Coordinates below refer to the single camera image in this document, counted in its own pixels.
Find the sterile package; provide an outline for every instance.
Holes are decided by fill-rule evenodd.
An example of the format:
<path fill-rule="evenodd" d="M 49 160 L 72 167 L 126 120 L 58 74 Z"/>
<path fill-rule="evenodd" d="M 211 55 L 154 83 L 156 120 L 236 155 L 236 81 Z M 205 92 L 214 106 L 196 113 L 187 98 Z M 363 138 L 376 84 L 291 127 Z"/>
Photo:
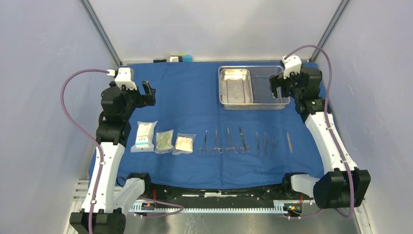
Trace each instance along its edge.
<path fill-rule="evenodd" d="M 155 153 L 165 154 L 173 150 L 172 145 L 173 130 L 156 133 L 156 148 Z"/>
<path fill-rule="evenodd" d="M 138 121 L 138 131 L 136 133 L 135 145 L 131 147 L 131 153 L 138 152 L 153 152 L 154 145 L 152 143 L 153 130 L 158 121 L 153 123 L 145 123 Z"/>
<path fill-rule="evenodd" d="M 173 155 L 190 154 L 193 152 L 193 142 L 196 134 L 181 134 L 178 133 L 176 138 L 175 149 L 173 149 Z"/>

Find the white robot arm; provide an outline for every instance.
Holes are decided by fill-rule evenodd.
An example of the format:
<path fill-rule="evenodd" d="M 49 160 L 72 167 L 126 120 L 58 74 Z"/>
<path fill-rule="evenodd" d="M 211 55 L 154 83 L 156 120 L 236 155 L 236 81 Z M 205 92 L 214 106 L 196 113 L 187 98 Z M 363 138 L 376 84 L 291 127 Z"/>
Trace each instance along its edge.
<path fill-rule="evenodd" d="M 283 57 L 282 62 L 285 66 L 284 73 L 271 76 L 269 79 L 272 93 L 277 97 L 277 90 L 281 87 L 283 97 L 294 98 L 296 111 L 301 115 L 303 123 L 316 142 L 325 174 L 318 179 L 305 173 L 287 173 L 283 179 L 285 188 L 313 197 L 321 209 L 350 207 L 349 179 L 344 160 L 340 157 L 330 134 L 332 131 L 351 170 L 355 194 L 354 206 L 360 206 L 371 178 L 368 171 L 359 170 L 349 156 L 338 135 L 329 108 L 327 117 L 331 126 L 327 126 L 324 113 L 325 99 L 319 97 L 322 72 L 317 68 L 303 67 L 300 58 L 296 55 Z"/>
<path fill-rule="evenodd" d="M 101 94 L 103 112 L 100 114 L 96 131 L 96 141 L 104 154 L 103 161 L 102 155 L 96 149 L 94 173 L 86 199 L 81 210 L 71 213 L 69 220 L 79 234 L 89 233 L 90 215 L 94 233 L 122 234 L 127 212 L 140 195 L 148 192 L 146 188 L 150 185 L 148 174 L 133 173 L 128 176 L 122 190 L 113 197 L 117 170 L 131 131 L 129 118 L 135 108 L 155 105 L 155 90 L 144 81 L 142 84 L 145 94 L 141 95 L 132 79 L 131 68 L 110 70 L 109 75 L 116 78 Z"/>

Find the white bracket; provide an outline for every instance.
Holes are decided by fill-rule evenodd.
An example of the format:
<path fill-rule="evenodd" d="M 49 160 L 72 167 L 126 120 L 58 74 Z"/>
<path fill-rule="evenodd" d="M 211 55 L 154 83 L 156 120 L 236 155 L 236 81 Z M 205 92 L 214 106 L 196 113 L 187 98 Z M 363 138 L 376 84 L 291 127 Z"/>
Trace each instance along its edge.
<path fill-rule="evenodd" d="M 300 57 L 292 54 L 290 57 L 285 59 L 285 56 L 282 57 L 282 62 L 284 63 L 284 79 L 288 78 L 290 74 L 296 73 L 299 74 L 301 71 L 301 59 Z"/>
<path fill-rule="evenodd" d="M 139 178 L 130 178 L 126 180 L 125 185 L 113 200 L 113 209 L 122 209 L 122 213 L 126 215 L 132 204 L 145 191 L 145 182 Z"/>
<path fill-rule="evenodd" d="M 130 67 L 121 67 L 118 69 L 117 76 L 115 78 L 116 86 L 122 89 L 124 85 L 126 89 L 137 90 L 135 82 L 133 81 L 133 69 Z"/>
<path fill-rule="evenodd" d="M 294 191 L 314 197 L 313 188 L 319 179 L 308 174 L 298 174 L 291 176 L 291 188 Z"/>

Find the gray wall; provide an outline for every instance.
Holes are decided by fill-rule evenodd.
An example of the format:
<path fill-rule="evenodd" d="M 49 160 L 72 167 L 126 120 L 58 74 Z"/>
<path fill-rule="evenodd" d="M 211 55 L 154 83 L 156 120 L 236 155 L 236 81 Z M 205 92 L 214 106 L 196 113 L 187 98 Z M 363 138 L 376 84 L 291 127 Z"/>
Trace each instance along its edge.
<path fill-rule="evenodd" d="M 123 61 L 280 59 L 317 43 L 340 0 L 90 0 Z M 298 53 L 310 58 L 312 51 Z"/>
<path fill-rule="evenodd" d="M 413 229 L 412 10 L 411 0 L 351 1 L 326 45 L 335 117 L 348 152 L 372 175 L 378 234 Z"/>
<path fill-rule="evenodd" d="M 85 68 L 113 69 L 77 0 L 0 3 L 0 229 L 62 233 L 90 143 L 65 118 L 64 80 Z M 69 112 L 94 134 L 106 75 L 69 84 Z"/>

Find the blue object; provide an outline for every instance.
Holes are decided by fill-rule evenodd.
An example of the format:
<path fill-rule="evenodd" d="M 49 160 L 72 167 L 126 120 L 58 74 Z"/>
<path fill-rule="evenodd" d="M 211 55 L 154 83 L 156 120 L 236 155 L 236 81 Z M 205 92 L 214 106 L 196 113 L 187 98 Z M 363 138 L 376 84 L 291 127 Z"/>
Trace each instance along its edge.
<path fill-rule="evenodd" d="M 192 56 L 191 55 L 182 56 L 182 62 L 192 62 Z"/>
<path fill-rule="evenodd" d="M 275 62 L 177 62 L 136 64 L 134 80 L 143 92 L 140 82 L 148 80 L 156 89 L 156 105 L 136 109 L 125 154 L 120 162 L 118 176 L 131 172 L 148 172 L 153 183 L 185 188 L 235 189 L 281 183 L 287 172 L 305 172 L 321 178 L 323 164 L 313 137 L 296 113 L 294 100 L 283 110 L 234 111 L 224 110 L 218 98 L 218 68 L 223 65 L 279 65 Z M 317 65 L 305 63 L 306 66 Z M 155 122 L 155 133 L 174 130 L 177 133 L 197 134 L 195 152 L 174 156 L 171 153 L 131 153 L 135 143 L 137 122 Z M 206 147 L 214 148 L 218 129 L 220 147 L 226 148 L 230 128 L 236 147 L 241 147 L 239 127 L 249 154 L 198 155 L 205 130 Z M 257 156 L 256 132 L 260 133 L 260 156 Z M 287 131 L 293 153 L 290 153 Z M 268 153 L 264 155 L 264 132 L 269 134 Z M 275 155 L 272 155 L 273 135 L 277 136 Z M 89 169 L 92 174 L 95 156 Z"/>

